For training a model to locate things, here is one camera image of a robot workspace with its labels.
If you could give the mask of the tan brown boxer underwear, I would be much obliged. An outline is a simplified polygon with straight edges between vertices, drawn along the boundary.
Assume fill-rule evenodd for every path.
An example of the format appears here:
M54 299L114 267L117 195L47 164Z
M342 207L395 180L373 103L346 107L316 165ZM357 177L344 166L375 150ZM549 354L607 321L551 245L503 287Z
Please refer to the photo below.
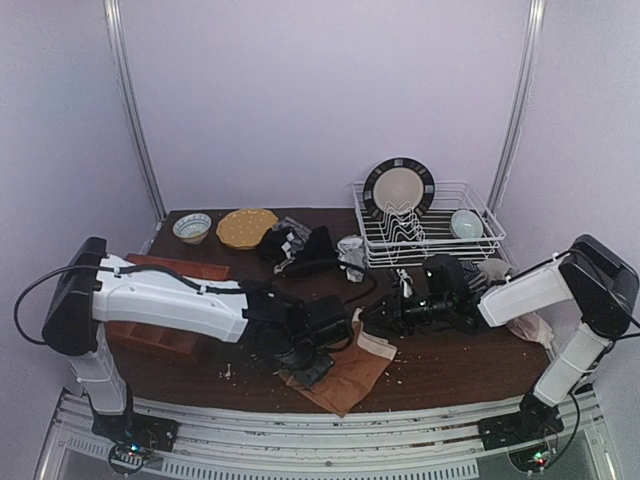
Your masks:
M365 331L362 312L362 308L357 308L352 316L355 334L353 343L345 350L331 355L335 365L315 385L304 387L294 379L292 373L286 370L278 372L287 387L296 390L323 410L340 417L344 417L373 390L398 351L388 340Z

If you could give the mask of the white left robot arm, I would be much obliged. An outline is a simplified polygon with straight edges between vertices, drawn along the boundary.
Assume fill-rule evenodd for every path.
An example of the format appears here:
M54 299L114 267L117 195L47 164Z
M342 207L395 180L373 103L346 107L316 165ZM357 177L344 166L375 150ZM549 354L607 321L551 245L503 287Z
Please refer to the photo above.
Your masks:
M99 237L88 238L53 275L58 282L42 339L70 359L95 430L116 442L159 423L135 413L131 388L107 344L108 323L194 332L230 344L252 331L258 352L305 387L321 380L334 365L332 353L355 337L335 295L305 302L278 292L270 281L214 282L162 265L136 265L108 254Z

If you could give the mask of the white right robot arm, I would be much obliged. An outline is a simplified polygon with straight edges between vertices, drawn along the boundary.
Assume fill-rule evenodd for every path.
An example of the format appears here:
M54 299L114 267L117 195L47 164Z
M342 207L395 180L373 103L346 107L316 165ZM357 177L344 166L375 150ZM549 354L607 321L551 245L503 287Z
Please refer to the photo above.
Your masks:
M425 293L417 291L410 275L397 271L391 292L365 308L362 320L399 335L439 322L476 334L528 314L561 311L579 316L572 335L524 394L517 411L479 421L487 450L561 432L560 403L636 322L638 273L589 234L527 270L496 280L481 280L480 268L445 254L426 258L422 272Z

